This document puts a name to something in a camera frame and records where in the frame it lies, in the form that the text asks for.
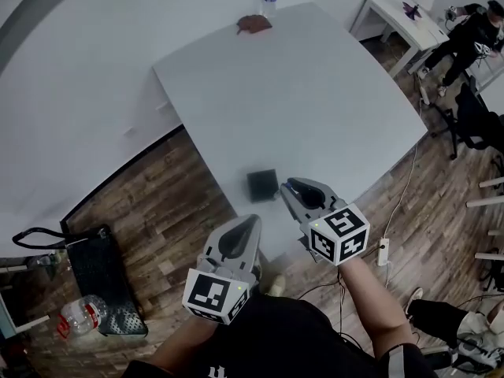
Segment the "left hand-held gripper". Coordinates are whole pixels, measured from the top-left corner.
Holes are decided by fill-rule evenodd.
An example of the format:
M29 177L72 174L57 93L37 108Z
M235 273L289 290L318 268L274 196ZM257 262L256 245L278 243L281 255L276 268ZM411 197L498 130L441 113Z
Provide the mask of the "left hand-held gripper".
M204 255L188 271L183 307L196 317L229 325L259 284L261 218L236 217L208 237ZM215 259L239 259L237 265Z

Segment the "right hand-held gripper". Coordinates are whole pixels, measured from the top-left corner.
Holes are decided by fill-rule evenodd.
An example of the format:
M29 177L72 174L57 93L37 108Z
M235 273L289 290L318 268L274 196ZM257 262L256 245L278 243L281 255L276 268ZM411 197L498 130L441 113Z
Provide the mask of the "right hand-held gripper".
M309 222L309 249L325 261L339 266L366 250L370 223L354 203L347 205L328 185L289 178L280 186L280 195L297 222ZM336 210L311 221L312 209Z

